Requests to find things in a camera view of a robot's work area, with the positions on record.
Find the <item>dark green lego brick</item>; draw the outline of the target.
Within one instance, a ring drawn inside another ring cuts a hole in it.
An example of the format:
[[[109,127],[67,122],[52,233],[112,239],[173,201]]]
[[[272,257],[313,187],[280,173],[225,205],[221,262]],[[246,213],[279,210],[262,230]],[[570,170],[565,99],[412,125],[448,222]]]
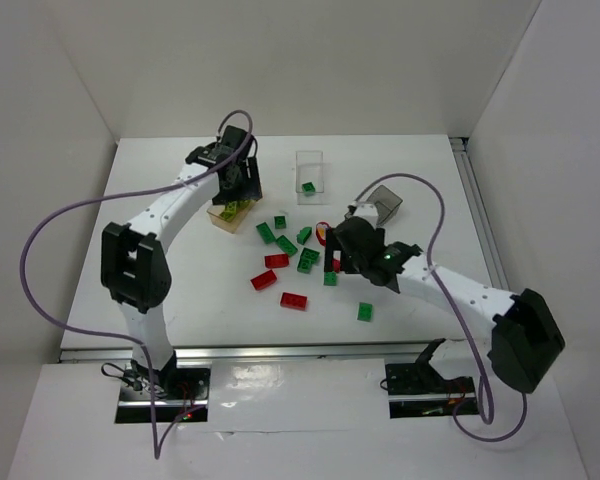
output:
[[[336,272],[325,272],[323,276],[324,286],[336,286],[338,283],[338,276]]]
[[[281,235],[276,239],[276,245],[289,257],[294,256],[298,252],[298,248],[285,235]]]
[[[274,217],[274,228],[276,230],[282,230],[287,227],[286,217],[284,215],[277,215]]]
[[[312,263],[308,260],[301,259],[297,265],[297,271],[303,274],[309,274],[312,269]]]
[[[316,264],[319,261],[320,252],[310,248],[304,248],[301,253],[301,258],[305,259],[311,264]]]
[[[316,192],[316,188],[312,182],[303,183],[301,185],[301,187],[302,187],[302,192],[307,195],[313,194]]]
[[[363,322],[371,322],[373,319],[373,305],[366,302],[360,302],[357,311],[357,320]]]

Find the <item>smoky grey container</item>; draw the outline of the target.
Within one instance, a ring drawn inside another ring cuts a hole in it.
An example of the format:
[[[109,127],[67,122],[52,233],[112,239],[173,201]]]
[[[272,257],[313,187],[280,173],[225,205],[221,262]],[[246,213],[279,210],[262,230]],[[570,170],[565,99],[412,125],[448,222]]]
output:
[[[388,187],[378,185],[367,197],[367,202],[376,207],[377,226],[382,227],[397,214],[403,200]]]

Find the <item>long dark green lego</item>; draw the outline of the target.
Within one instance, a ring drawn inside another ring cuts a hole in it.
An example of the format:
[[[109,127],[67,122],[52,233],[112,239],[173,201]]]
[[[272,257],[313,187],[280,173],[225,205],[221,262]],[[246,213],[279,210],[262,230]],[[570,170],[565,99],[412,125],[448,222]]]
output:
[[[257,224],[256,231],[266,245],[276,242],[276,236],[266,222]]]

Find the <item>dark green rounded lego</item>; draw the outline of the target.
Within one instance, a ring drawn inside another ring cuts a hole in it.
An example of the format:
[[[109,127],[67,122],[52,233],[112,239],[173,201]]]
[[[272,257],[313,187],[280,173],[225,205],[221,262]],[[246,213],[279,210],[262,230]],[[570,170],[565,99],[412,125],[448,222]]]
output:
[[[306,242],[309,240],[309,238],[312,235],[312,228],[310,226],[306,226],[303,227],[296,235],[296,241],[301,244],[301,245],[305,245]]]

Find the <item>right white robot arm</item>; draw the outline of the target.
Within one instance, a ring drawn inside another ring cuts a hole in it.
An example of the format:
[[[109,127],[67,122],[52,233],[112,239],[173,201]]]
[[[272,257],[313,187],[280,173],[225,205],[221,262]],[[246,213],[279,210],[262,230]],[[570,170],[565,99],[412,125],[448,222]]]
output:
[[[325,269],[340,254],[340,268],[372,285],[420,299],[449,314],[460,312],[469,332],[490,340],[487,358],[496,377],[513,390],[533,393],[565,348],[554,316],[538,292],[488,287],[430,264],[417,245],[385,242],[385,231],[360,217],[326,231]]]

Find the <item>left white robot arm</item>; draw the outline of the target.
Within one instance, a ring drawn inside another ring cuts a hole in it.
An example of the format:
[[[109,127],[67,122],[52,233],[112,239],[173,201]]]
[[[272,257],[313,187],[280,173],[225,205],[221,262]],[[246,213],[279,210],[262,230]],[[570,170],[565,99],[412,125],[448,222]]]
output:
[[[177,359],[164,320],[163,302],[172,285],[167,252],[192,216],[207,202],[257,201],[262,189],[257,140],[228,126],[216,140],[195,148],[171,189],[124,224],[109,223],[101,236],[101,284],[125,319],[132,370],[167,391],[176,383]]]

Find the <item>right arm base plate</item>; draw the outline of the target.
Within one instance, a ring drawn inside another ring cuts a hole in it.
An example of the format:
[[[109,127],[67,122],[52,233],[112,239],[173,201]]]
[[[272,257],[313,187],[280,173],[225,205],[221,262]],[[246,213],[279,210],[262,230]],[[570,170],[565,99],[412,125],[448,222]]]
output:
[[[388,395],[391,419],[478,414],[473,379],[444,379],[429,364],[386,364],[380,388]]]

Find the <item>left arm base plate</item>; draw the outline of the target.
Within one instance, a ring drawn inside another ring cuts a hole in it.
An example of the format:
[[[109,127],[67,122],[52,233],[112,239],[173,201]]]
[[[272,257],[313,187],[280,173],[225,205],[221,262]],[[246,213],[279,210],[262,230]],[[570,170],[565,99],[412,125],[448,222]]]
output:
[[[164,389],[156,386],[156,418],[158,423],[170,423],[182,418],[183,423],[203,423],[208,420],[208,399],[211,368],[196,366],[179,368],[175,383]],[[150,385],[146,379],[127,370],[122,375],[115,415],[116,424],[148,424],[150,422]]]

